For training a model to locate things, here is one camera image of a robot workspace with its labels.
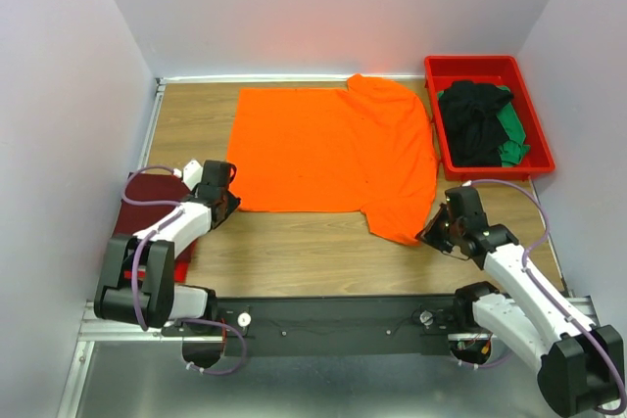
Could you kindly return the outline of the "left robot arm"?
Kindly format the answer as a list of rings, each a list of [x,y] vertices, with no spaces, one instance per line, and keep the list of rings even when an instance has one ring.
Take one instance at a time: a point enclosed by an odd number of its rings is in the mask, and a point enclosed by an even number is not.
[[[148,170],[161,170],[187,189],[178,200],[141,201],[121,194],[135,207],[164,207],[169,212],[132,234],[109,240],[94,297],[97,318],[136,325],[146,331],[169,322],[221,327],[216,319],[217,297],[208,288],[179,285],[174,279],[176,258],[194,242],[222,225],[240,206],[230,191],[237,174],[233,163],[190,161],[184,168],[144,166],[126,182]]]

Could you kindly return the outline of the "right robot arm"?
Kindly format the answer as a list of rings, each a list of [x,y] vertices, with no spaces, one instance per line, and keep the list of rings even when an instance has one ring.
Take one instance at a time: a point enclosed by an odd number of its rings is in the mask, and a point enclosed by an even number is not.
[[[446,201],[417,238],[441,253],[459,248],[505,288],[475,283],[455,293],[465,329],[496,335],[536,375],[547,405],[561,417],[587,410],[626,411],[624,342],[611,325],[598,325],[548,280],[502,224],[490,224],[470,180],[446,190]]]

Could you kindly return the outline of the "orange t shirt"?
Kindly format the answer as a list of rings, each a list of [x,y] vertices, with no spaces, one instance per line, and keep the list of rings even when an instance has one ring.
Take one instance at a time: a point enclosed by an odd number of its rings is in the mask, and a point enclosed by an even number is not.
[[[227,159],[232,191],[255,212],[360,212],[371,234],[413,246],[437,189],[421,99],[385,78],[342,88],[244,88]]]

